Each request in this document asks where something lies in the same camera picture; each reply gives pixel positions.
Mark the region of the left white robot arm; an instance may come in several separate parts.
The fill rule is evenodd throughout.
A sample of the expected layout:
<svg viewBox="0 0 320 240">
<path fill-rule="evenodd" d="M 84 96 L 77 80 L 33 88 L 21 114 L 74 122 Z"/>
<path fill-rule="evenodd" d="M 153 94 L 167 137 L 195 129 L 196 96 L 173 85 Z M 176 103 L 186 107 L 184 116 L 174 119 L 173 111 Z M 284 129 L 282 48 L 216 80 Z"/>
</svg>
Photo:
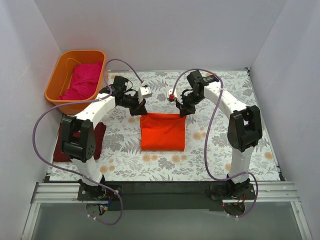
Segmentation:
<svg viewBox="0 0 320 240">
<path fill-rule="evenodd" d="M 95 128 L 102 118 L 115 107 L 129 109 L 131 116 L 144 116 L 146 98 L 152 96 L 150 87 L 141 83 L 138 90 L 127 89 L 129 80 L 115 76 L 111 85 L 102 88 L 94 102 L 74 116 L 62 119 L 60 134 L 61 151 L 75 164 L 81 174 L 80 185 L 95 200 L 106 196 L 103 174 L 94 159 L 96 150 Z"/>
</svg>

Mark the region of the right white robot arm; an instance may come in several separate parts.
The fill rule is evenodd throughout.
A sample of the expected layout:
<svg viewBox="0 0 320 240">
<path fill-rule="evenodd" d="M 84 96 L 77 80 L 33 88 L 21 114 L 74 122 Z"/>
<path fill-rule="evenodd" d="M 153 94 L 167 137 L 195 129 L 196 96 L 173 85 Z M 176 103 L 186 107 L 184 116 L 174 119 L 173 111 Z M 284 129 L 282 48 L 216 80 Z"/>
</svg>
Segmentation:
<svg viewBox="0 0 320 240">
<path fill-rule="evenodd" d="M 251 185 L 251 157 L 263 136 L 261 112 L 256 105 L 248 106 L 229 93 L 217 74 L 210 72 L 208 76 L 202 76 L 201 72 L 200 69 L 185 71 L 190 88 L 178 92 L 173 87 L 167 97 L 175 102 L 180 117 L 195 114 L 196 105 L 204 99 L 214 103 L 214 112 L 220 110 L 227 117 L 227 140 L 232 148 L 230 170 L 226 178 L 208 174 L 214 180 L 209 192 L 214 196 L 237 199 L 244 196 Z"/>
</svg>

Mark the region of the orange t shirt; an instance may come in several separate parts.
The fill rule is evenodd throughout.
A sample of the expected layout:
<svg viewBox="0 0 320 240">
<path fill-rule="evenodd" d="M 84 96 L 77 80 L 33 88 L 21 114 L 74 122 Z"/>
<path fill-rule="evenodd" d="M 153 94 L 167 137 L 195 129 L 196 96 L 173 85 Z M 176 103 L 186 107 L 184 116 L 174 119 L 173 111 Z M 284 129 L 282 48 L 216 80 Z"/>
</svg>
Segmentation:
<svg viewBox="0 0 320 240">
<path fill-rule="evenodd" d="M 140 117 L 142 151 L 180 151 L 186 146 L 186 117 L 148 113 Z"/>
</svg>

